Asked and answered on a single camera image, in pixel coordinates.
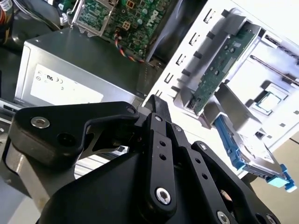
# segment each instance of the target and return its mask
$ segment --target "metal rod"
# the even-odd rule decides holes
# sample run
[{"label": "metal rod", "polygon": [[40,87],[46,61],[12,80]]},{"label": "metal rod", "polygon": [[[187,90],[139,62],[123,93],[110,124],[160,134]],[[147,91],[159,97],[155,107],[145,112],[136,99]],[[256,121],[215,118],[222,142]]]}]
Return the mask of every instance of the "metal rod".
[{"label": "metal rod", "polygon": [[263,66],[267,67],[268,69],[272,70],[273,72],[279,74],[280,76],[286,78],[287,80],[289,80],[290,82],[296,84],[297,86],[299,86],[299,83],[296,82],[295,80],[292,80],[290,77],[288,77],[287,75],[285,75],[284,73],[278,71],[277,69],[273,68],[272,66],[268,65],[266,62],[262,61],[261,59],[253,56],[253,55],[250,55],[250,58],[259,62],[260,64],[262,64]]}]

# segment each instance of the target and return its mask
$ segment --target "power supply label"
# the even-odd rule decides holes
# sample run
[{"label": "power supply label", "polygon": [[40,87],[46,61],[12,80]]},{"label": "power supply label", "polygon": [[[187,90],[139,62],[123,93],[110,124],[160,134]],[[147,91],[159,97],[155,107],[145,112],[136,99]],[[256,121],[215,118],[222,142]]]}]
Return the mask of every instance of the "power supply label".
[{"label": "power supply label", "polygon": [[37,64],[30,94],[53,105],[99,103],[103,94]]}]

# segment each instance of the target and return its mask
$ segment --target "colored wires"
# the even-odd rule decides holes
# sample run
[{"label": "colored wires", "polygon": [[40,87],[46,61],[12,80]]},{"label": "colored wires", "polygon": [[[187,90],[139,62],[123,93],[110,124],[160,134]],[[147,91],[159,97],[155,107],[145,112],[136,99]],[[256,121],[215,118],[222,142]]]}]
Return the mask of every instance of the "colored wires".
[{"label": "colored wires", "polygon": [[3,34],[1,44],[5,44],[9,38],[14,12],[12,10],[12,12],[8,14],[0,7],[0,13],[0,29],[1,33]]},{"label": "colored wires", "polygon": [[119,41],[121,40],[121,36],[119,35],[118,32],[115,32],[115,34],[114,34],[114,40],[115,40],[115,46],[116,46],[116,48],[120,51],[120,53],[121,53],[124,57],[130,59],[130,60],[133,61],[133,62],[139,62],[139,63],[143,63],[143,62],[144,62],[144,60],[141,60],[141,59],[135,59],[135,58],[133,58],[132,56],[127,55],[127,54],[124,52],[124,50],[122,49],[122,47],[119,45]]}]

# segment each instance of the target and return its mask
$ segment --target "green circuit board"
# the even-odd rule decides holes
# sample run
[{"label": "green circuit board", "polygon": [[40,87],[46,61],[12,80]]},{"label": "green circuit board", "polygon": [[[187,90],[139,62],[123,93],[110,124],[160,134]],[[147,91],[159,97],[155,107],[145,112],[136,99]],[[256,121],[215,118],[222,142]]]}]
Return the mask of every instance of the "green circuit board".
[{"label": "green circuit board", "polygon": [[207,68],[191,99],[188,108],[198,114],[213,96],[218,86],[229,73],[234,63],[244,53],[257,34],[244,25],[236,36],[225,41],[222,48]]},{"label": "green circuit board", "polygon": [[109,9],[95,0],[86,0],[79,21],[100,31],[104,19],[109,15]]},{"label": "green circuit board", "polygon": [[[110,11],[101,1],[112,3],[113,9]],[[130,54],[144,59],[171,1],[85,0],[85,7],[79,13],[78,24],[84,24],[85,28],[90,28],[96,34],[107,22],[101,36],[114,42],[115,31],[118,30],[121,36],[119,44]]]}]

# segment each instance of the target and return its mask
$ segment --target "blue plastic tab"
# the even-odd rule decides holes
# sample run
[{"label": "blue plastic tab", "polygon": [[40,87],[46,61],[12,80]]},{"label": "blue plastic tab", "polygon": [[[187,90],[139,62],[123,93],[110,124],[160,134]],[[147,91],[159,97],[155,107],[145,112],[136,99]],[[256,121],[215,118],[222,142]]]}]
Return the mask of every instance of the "blue plastic tab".
[{"label": "blue plastic tab", "polygon": [[297,189],[297,187],[295,186],[295,182],[294,180],[291,178],[291,176],[288,174],[288,169],[286,168],[286,166],[284,164],[280,164],[280,167],[282,169],[282,172],[284,173],[286,179],[283,179],[281,177],[278,176],[274,176],[272,178],[266,178],[266,182],[268,184],[271,184],[275,187],[285,187],[285,190],[287,192],[293,192],[294,190]]},{"label": "blue plastic tab", "polygon": [[220,138],[224,145],[224,148],[225,148],[228,156],[230,157],[230,160],[231,160],[233,166],[237,170],[243,169],[245,167],[245,163],[241,160],[241,158],[238,154],[239,147],[236,145],[234,140],[228,134],[228,130],[226,128],[226,125],[224,123],[222,115],[220,115],[215,120],[214,125],[217,128],[217,131],[219,132],[219,135],[220,135]]},{"label": "blue plastic tab", "polygon": [[294,180],[291,178],[291,176],[289,175],[289,173],[287,172],[288,169],[286,168],[286,166],[284,164],[280,164],[280,167],[282,169],[282,172],[284,173],[284,175],[286,176],[286,179],[289,181],[286,185],[285,185],[285,190],[289,193],[293,192],[294,190],[297,189]]},{"label": "blue plastic tab", "polygon": [[278,176],[274,176],[272,178],[269,178],[269,179],[266,179],[266,182],[268,184],[271,184],[272,186],[274,187],[277,187],[277,188],[280,188],[280,187],[283,187],[285,186],[287,183],[289,183],[287,180],[285,179],[282,179]]}]

